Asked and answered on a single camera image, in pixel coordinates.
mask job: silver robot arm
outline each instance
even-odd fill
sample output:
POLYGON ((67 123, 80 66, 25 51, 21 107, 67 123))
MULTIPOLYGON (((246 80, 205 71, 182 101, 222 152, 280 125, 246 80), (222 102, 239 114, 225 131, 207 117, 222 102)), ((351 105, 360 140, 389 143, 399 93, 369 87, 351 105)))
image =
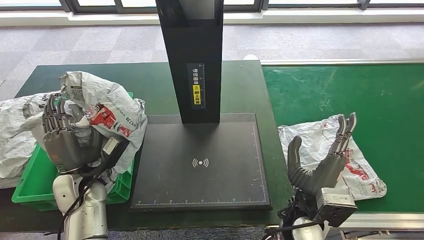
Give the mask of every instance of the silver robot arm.
POLYGON ((345 151, 357 124, 355 113, 338 117, 339 129, 328 155, 313 171, 301 167, 300 136, 288 145, 287 175, 294 188, 288 206, 278 212, 281 223, 266 229, 262 240, 324 240, 330 227, 340 226, 357 207, 350 192, 335 188, 345 167, 345 151))
MULTIPOLYGON (((78 199, 83 177, 78 174, 59 175, 53 182, 53 194, 57 206, 65 214, 78 199)), ((64 221, 65 240, 108 239, 106 218, 106 187, 94 182, 84 193, 81 205, 75 206, 64 221)))
POLYGON ((65 114, 65 99, 49 96, 42 124, 44 146, 60 175, 53 182, 53 195, 62 212, 57 239, 63 229, 65 240, 108 238, 106 187, 98 181, 103 171, 113 167, 129 141, 111 137, 102 148, 103 136, 91 128, 90 144, 81 147, 65 114), (101 158, 101 164, 91 168, 101 158))

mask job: wire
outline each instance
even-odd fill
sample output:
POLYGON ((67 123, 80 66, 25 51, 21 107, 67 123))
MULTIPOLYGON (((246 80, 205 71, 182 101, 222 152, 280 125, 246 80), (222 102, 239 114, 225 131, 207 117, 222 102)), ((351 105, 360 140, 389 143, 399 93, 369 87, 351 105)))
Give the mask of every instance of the wire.
POLYGON ((262 237, 262 240, 267 240, 269 237, 272 237, 272 235, 274 235, 276 233, 291 231, 293 229, 306 228, 306 227, 314 226, 314 225, 317 225, 317 224, 318 224, 317 222, 308 222, 308 223, 294 225, 294 226, 283 226, 283 227, 279 227, 279 228, 275 228, 275 229, 270 229, 266 233, 266 235, 262 237))
POLYGON ((60 221, 59 231, 57 231, 57 240, 61 240, 61 233, 62 229, 65 226, 65 220, 71 214, 72 210, 75 208, 77 203, 81 201, 86 194, 86 192, 92 187, 92 185, 97 181, 97 179, 100 177, 100 174, 97 174, 88 184, 87 187, 82 190, 82 192, 79 194, 79 196, 75 199, 75 201, 72 203, 72 205, 68 208, 68 210, 65 212, 65 214, 62 217, 62 220, 60 221))

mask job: crumpled plastic bag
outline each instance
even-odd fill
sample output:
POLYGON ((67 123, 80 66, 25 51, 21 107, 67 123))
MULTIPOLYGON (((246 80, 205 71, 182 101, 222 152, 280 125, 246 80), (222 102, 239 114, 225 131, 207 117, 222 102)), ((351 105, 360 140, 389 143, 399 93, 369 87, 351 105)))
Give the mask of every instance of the crumpled plastic bag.
POLYGON ((31 132, 22 131, 21 125, 43 111, 49 95, 38 93, 0 101, 0 189, 16 187, 36 147, 31 132))
MULTIPOLYGON (((94 127, 106 138, 122 136, 129 140, 128 146, 116 165, 107 169, 100 176, 106 185, 107 192, 110 192, 118 175, 125 173, 130 168, 134 156, 143 142, 147 125, 145 102, 137 98, 132 99, 118 83, 87 72, 67 72, 60 78, 60 83, 62 85, 61 94, 68 99, 64 105, 66 116, 75 121, 80 119, 72 129, 80 145, 87 143, 90 139, 90 135, 84 131, 89 126, 94 127), (77 116, 79 113, 75 105, 78 105, 82 108, 83 113, 86 113, 82 118, 77 116)), ((42 96, 45 96, 44 98, 47 100, 49 94, 43 93, 42 96)), ((17 126, 20 127, 17 132, 31 136, 33 145, 27 151, 28 158, 35 148, 35 139, 45 149, 42 110, 43 108, 39 110, 38 114, 29 117, 17 126)), ((99 164, 100 161, 93 162, 92 167, 99 164)))
POLYGON ((66 72, 60 83, 62 95, 87 113, 79 123, 86 121, 107 138, 121 136, 129 140, 116 165, 101 175, 110 191, 118 174, 130 168, 142 145, 147 125, 145 102, 132 99, 118 83, 83 71, 66 72))
MULTIPOLYGON (((302 138, 302 145, 299 149, 300 165, 308 170, 315 169, 326 157, 330 146, 336 139, 336 132, 339 129, 338 116, 334 115, 321 121, 292 126, 279 126, 278 134, 286 163, 290 141, 295 136, 300 136, 302 138)), ((350 137, 345 155, 347 161, 338 178, 336 188, 348 189, 355 201, 381 198, 386 195, 386 184, 374 172, 353 137, 350 137)))

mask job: green table surface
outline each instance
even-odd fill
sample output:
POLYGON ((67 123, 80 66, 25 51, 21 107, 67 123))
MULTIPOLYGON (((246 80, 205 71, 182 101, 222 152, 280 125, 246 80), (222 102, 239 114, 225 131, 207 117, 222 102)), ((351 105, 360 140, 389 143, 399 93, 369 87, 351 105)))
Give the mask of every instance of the green table surface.
MULTIPOLYGON (((128 92, 133 92, 135 98, 145 100, 147 116, 179 114, 171 72, 166 62, 38 66, 16 97, 58 90, 58 77, 66 71, 84 71, 121 84, 128 92)), ((128 201, 106 207, 109 229, 229 227, 279 222, 277 211, 287 205, 292 191, 260 62, 224 61, 221 87, 222 113, 256 113, 273 210, 129 212, 128 201)), ((0 232, 57 230, 61 219, 59 211, 40 212, 14 204, 10 200, 13 190, 0 190, 0 232)))
POLYGON ((356 112, 353 138, 387 185, 359 212, 424 212, 424 64, 264 67, 280 125, 356 112))
MULTIPOLYGON (((146 101, 147 115, 178 114, 167 63, 38 66, 17 97, 57 90, 57 77, 76 70, 120 83, 133 92, 134 97, 146 101)), ((388 188, 383 198, 356 202, 359 212, 424 212, 421 188, 424 162, 420 154, 423 142, 420 138, 424 136, 424 128, 420 126, 424 117, 424 64, 261 69, 258 61, 224 61, 221 98, 222 113, 253 112, 257 115, 274 210, 141 213, 129 212, 127 202, 107 206, 110 229, 243 227, 278 223, 276 212, 286 206, 292 192, 276 125, 314 122, 351 112, 356 112, 358 117, 353 137, 388 188)), ((39 212, 11 203, 13 190, 0 190, 0 231, 56 230, 60 219, 58 211, 39 212)))

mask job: yellow warning label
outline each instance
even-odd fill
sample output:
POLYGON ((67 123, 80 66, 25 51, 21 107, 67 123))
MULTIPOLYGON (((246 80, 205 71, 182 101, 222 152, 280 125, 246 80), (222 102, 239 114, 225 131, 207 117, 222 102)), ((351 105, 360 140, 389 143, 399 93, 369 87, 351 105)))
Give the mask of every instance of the yellow warning label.
POLYGON ((193 101, 194 105, 200 105, 200 85, 193 85, 193 101))

